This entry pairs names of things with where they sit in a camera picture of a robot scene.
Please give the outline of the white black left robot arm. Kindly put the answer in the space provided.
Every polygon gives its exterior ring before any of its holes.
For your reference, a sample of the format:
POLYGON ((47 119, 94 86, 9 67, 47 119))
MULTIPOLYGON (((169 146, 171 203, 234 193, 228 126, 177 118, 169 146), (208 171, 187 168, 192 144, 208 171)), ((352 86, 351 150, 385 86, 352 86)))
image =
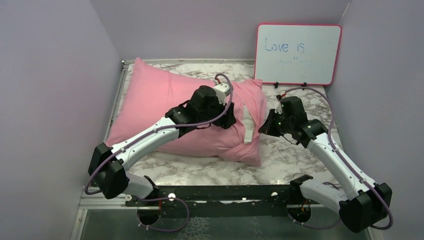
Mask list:
POLYGON ((148 129, 112 146, 100 143, 88 167, 89 183, 95 183, 97 193, 108 200, 126 193, 137 196, 144 205, 152 205, 157 200, 155 184, 147 176, 129 177, 127 171, 142 157, 192 131, 211 125, 231 127, 236 122, 232 97, 233 88, 228 83, 202 85, 191 99, 171 108, 148 129))

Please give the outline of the pink pillowcase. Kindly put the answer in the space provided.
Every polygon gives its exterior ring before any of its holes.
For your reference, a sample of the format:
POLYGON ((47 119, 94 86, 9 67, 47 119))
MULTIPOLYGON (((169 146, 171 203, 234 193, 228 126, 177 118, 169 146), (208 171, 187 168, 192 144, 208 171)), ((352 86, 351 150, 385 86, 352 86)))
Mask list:
MULTIPOLYGON (((110 129, 107 146, 121 143, 146 130, 167 111, 189 100, 200 86, 213 87, 212 80, 178 75, 148 65, 137 58, 120 112, 110 129)), ((260 134, 267 111, 262 81, 245 79, 232 83, 236 123, 229 129, 212 125, 194 130, 158 148, 160 152, 195 157, 220 157, 227 161, 261 165, 260 134), (244 144, 243 105, 254 121, 253 139, 244 144)))

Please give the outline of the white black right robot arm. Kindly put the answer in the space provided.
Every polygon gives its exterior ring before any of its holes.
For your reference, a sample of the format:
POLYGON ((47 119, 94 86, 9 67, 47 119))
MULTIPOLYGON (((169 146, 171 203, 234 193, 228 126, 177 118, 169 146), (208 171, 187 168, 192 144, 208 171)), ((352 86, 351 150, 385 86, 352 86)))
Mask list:
POLYGON ((386 183, 375 182, 360 170, 335 144, 320 120, 309 120, 299 97, 278 96, 277 99, 279 106, 269 111, 259 133, 273 137, 290 135, 296 145, 315 155, 340 185, 337 190, 303 175, 290 182, 289 199, 296 204, 311 200, 327 207, 354 233, 391 218, 391 188, 386 183))

